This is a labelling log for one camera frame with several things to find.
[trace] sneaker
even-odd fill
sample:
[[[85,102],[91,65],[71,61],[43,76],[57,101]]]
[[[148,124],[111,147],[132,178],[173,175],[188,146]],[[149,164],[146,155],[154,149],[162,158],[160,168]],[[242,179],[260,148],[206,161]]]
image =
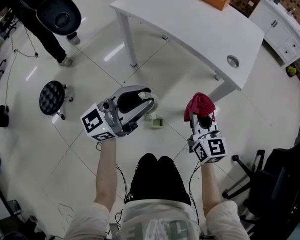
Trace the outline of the sneaker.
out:
[[[75,36],[72,39],[68,39],[68,38],[66,38],[66,39],[67,39],[67,41],[69,41],[74,46],[76,46],[77,44],[79,44],[81,42],[81,40],[78,38],[78,36]]]
[[[65,59],[62,61],[62,63],[59,63],[59,65],[61,67],[69,67],[70,65],[72,65],[72,60],[68,57],[65,57]]]

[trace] black office chair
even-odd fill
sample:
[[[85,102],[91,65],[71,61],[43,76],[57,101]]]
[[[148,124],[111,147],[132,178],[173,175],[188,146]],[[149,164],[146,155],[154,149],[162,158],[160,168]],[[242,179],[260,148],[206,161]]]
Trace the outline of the black office chair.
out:
[[[250,189],[243,205],[259,219],[249,220],[244,215],[240,217],[243,222],[257,226],[248,233],[260,228],[264,231],[264,227],[271,225],[272,228],[283,227],[282,235],[289,235],[294,229],[291,225],[296,226],[296,222],[300,220],[300,142],[287,150],[274,149],[263,170],[264,150],[258,150],[257,156],[260,156],[260,160],[256,170],[255,166],[250,170],[238,155],[232,157],[246,172],[250,182],[233,194],[225,190],[222,196],[232,199]]]

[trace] white desk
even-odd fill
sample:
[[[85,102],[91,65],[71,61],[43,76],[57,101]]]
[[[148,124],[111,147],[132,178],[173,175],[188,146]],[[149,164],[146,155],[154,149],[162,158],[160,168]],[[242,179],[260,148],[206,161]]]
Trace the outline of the white desk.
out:
[[[223,11],[201,0],[117,0],[115,9],[131,66],[137,64],[128,16],[159,28],[224,79],[209,97],[213,102],[241,90],[251,72],[264,33],[231,6]],[[239,60],[232,67],[228,55]]]

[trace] white t-shirt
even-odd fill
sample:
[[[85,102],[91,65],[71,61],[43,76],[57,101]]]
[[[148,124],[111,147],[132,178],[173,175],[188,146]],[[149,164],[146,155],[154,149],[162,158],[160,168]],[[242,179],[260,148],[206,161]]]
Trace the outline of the white t-shirt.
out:
[[[108,209],[98,203],[75,210],[65,240],[103,240],[109,223]],[[191,206],[168,200],[137,200],[124,205],[120,240],[198,240],[202,231]],[[225,201],[206,216],[209,235],[217,240],[249,240],[237,205]]]

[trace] cabinet drawer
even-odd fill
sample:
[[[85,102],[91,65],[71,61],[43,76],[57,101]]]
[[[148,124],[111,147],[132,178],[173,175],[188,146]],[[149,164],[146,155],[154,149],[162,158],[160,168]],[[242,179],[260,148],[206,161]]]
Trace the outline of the cabinet drawer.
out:
[[[294,37],[291,36],[285,43],[295,56],[300,54],[300,43]]]
[[[281,55],[281,58],[285,62],[288,62],[295,57],[295,55],[292,53],[292,51],[290,51],[289,47],[285,43],[278,48],[278,51]]]

